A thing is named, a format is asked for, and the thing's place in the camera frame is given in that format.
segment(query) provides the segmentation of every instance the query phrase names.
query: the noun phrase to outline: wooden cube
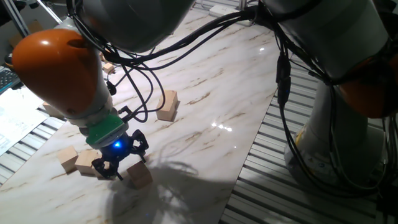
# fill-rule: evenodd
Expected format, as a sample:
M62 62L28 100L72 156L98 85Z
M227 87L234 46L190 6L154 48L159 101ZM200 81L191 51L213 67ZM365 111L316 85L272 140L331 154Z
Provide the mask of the wooden cube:
M66 173L76 170L75 162L78 158L78 155L73 146L62 149L58 152L57 156Z
M175 114L175 107L177 106L177 92L173 90L165 90L164 91L166 101L162 109L156 111L157 119L164 121L171 121ZM163 96L160 96L159 103L157 107L162 106Z
M102 69L104 70L104 72L106 72L107 74L109 72L115 73L114 71L114 66L111 63L106 63L104 64L104 66L102 66Z
M46 110L46 112L54 117L54 118L58 118L58 119L63 119L64 116L63 114L61 114L61 112L59 112L57 109L55 109L54 107L52 107L51 105L49 105L48 103L44 102L43 103L43 107Z
M127 173L129 174L132 183L137 187L137 189L141 189L152 183L153 181L148 168L142 161L128 168Z
M75 163L80 174L94 175L91 162L93 162L97 157L97 150L85 150L81 152Z
M99 59L101 59L102 62L107 63L108 61L105 59L104 54L102 52L99 53Z

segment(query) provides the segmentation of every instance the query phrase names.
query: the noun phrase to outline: metal floor grating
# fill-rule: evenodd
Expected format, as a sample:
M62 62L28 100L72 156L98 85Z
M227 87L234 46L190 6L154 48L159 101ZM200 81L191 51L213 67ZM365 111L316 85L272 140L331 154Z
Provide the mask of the metal floor grating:
M285 106L292 134L311 116L317 85L318 80L292 64L292 89ZM340 199L315 192L295 181L285 167L287 141L276 96L267 110L220 223L384 223L382 213L376 211L376 196ZM370 119L369 125L382 129L380 119ZM390 219L387 223L395 223L395 220Z
M66 122L50 117L42 105L37 111L47 119L0 156L0 187Z

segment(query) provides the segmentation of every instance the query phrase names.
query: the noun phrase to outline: marble surface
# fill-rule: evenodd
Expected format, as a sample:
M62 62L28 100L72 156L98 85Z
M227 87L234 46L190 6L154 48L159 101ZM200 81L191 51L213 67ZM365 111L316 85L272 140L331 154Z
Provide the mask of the marble surface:
M157 50L214 19L190 11ZM186 49L157 58L171 61ZM57 151L89 149L78 128L66 123L0 188L0 223L217 223L276 89L278 56L273 32L233 25L178 63L157 71L167 90L178 92L174 122L129 122L129 134L147 137L147 166L154 182L142 190L128 179L98 180L66 175ZM111 76L116 83L123 73ZM149 85L132 72L144 95ZM155 108L156 87L149 108ZM117 109L139 100L124 80L114 96ZM119 171L139 160L130 155Z

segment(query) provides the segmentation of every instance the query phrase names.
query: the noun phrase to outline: paper sheet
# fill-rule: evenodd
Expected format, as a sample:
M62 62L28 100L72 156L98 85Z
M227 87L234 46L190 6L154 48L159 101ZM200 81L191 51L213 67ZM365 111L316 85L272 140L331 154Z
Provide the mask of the paper sheet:
M0 155L47 119L35 110L42 102L27 88L0 95Z

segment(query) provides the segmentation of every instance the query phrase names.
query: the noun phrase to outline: blue led light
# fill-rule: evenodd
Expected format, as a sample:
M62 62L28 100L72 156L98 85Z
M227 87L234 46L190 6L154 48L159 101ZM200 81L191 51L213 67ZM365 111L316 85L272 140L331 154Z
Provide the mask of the blue led light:
M113 146L116 148L120 148L120 147L122 147L122 144L120 143L120 141L117 141L113 144Z

